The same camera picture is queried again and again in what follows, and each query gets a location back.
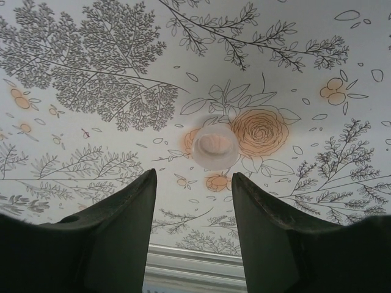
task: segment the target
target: orange rose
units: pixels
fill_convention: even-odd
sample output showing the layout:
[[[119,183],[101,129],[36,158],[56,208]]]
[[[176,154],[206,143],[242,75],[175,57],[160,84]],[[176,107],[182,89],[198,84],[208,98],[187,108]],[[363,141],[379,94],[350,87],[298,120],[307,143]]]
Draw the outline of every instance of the orange rose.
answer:
[[[231,178],[224,175],[213,175],[206,178],[206,187],[213,192],[220,192],[225,188],[231,190]]]
[[[287,140],[289,130],[277,108],[248,110],[232,123],[240,153],[246,157],[269,156]]]
[[[191,150],[192,150],[191,147],[193,144],[193,140],[196,137],[197,132],[199,130],[200,129],[195,129],[195,130],[190,131],[189,133],[186,134],[186,136],[185,136],[185,152],[186,152],[186,154],[191,154]]]

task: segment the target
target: white molding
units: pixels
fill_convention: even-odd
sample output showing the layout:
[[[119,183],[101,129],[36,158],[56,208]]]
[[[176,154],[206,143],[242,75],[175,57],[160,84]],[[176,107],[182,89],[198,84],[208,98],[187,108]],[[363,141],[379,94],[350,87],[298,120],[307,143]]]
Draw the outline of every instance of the white molding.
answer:
[[[240,256],[153,244],[149,245],[145,281],[188,291],[191,288],[191,292],[247,292]]]

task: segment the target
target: botanical wallpaper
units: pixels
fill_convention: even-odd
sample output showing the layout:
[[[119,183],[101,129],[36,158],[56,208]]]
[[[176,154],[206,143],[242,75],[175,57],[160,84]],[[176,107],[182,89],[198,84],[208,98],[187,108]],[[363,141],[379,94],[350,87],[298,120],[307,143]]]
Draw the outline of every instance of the botanical wallpaper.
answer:
[[[389,1],[5,0],[0,26],[1,213],[57,222],[150,168],[153,244],[240,255],[235,172],[337,224],[391,212]],[[239,157],[211,172],[216,123]]]

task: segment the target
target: black object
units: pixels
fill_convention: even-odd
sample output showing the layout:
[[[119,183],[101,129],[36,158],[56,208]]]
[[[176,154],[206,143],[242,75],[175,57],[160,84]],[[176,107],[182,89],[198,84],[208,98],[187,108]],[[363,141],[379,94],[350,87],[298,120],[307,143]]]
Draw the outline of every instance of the black object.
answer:
[[[249,293],[391,292],[391,216],[329,223],[241,173],[232,192]]]
[[[55,224],[0,215],[0,292],[142,292],[156,172]]]

